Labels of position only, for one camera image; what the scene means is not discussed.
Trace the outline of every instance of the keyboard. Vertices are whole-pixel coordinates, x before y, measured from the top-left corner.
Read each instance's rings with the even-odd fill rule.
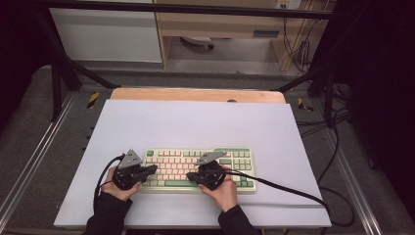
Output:
[[[140,187],[148,193],[202,193],[195,182],[189,181],[186,173],[197,172],[196,160],[207,152],[225,152],[217,162],[220,165],[254,176],[253,154],[249,148],[220,147],[206,149],[149,149],[146,150],[143,165],[157,165],[155,174],[150,175]],[[238,194],[254,193],[255,181],[232,175]]]

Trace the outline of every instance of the black sleeve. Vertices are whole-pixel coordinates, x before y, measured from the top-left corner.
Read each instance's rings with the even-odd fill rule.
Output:
[[[218,220],[226,235],[259,235],[239,205],[222,212]]]
[[[131,200],[124,202],[111,194],[101,192],[96,211],[88,219],[86,230],[82,235],[120,235],[131,205]]]

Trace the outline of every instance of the person's arm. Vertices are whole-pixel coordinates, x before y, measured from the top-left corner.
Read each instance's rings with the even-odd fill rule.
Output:
[[[205,185],[200,184],[202,192],[209,195],[220,208],[222,213],[219,215],[219,225],[226,235],[258,235],[245,215],[242,208],[238,205],[236,183],[227,174],[222,185],[210,191]]]
[[[101,187],[97,207],[86,224],[86,230],[82,235],[119,235],[122,233],[124,219],[132,201],[129,199],[138,192],[141,182],[138,182],[130,190],[118,189],[111,181],[115,167],[109,169],[106,183]]]

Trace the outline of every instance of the white tabletop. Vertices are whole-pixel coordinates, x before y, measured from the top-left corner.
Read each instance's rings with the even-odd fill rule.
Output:
[[[141,157],[149,148],[227,146],[252,149],[256,177],[321,199],[290,105],[108,100],[55,225],[85,227],[104,167],[129,149]],[[331,226],[318,203],[259,182],[238,199],[258,228]],[[126,228],[218,227],[220,211],[203,194],[139,193],[131,200]]]

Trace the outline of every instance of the gray carpet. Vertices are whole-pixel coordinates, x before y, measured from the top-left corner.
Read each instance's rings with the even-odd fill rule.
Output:
[[[203,75],[203,74],[169,74],[169,73],[134,73],[122,74],[103,73],[108,80],[116,80],[131,86],[167,86],[167,87],[203,87],[203,88],[253,88],[269,89],[278,87],[281,81],[271,76],[258,76],[253,79],[249,76]],[[33,77],[31,87],[18,111],[13,116],[6,132],[0,139],[1,166],[7,174],[0,178],[1,201],[3,201],[13,186],[16,178],[23,170],[25,163],[33,152],[39,139],[46,131],[52,115],[50,73],[40,70]],[[69,114],[55,137],[42,164],[36,171],[33,179],[25,191],[20,203],[15,209],[7,228],[31,228],[57,230],[53,222],[58,213],[57,204],[61,202],[68,191],[71,179],[81,160],[83,150],[88,144],[87,136],[93,132],[93,127],[103,108],[104,102],[110,97],[111,91],[101,91],[93,109],[86,109],[92,95],[93,86],[85,85],[71,107]],[[297,98],[302,97],[304,103],[312,105],[303,95],[301,86],[286,94],[287,102],[292,105],[296,120],[317,121],[315,112],[300,110]],[[406,210],[391,188],[388,180],[381,171],[369,168],[364,150],[356,135],[352,123],[339,124],[341,147],[346,153],[354,173],[367,197],[367,200],[378,219],[385,234],[415,234],[415,226]],[[308,154],[313,172],[317,177],[324,169],[333,154],[324,131],[303,138],[305,150]],[[348,191],[339,173],[336,163],[332,165],[321,182],[321,186],[329,187],[341,193],[349,200]],[[332,218],[337,222],[346,222],[350,213],[346,204],[333,194],[322,192],[330,203]],[[317,234],[319,230],[292,230],[289,234]],[[365,234],[365,229],[356,215],[352,226],[333,226],[327,230],[328,234]],[[280,229],[267,230],[266,234],[282,234]]]

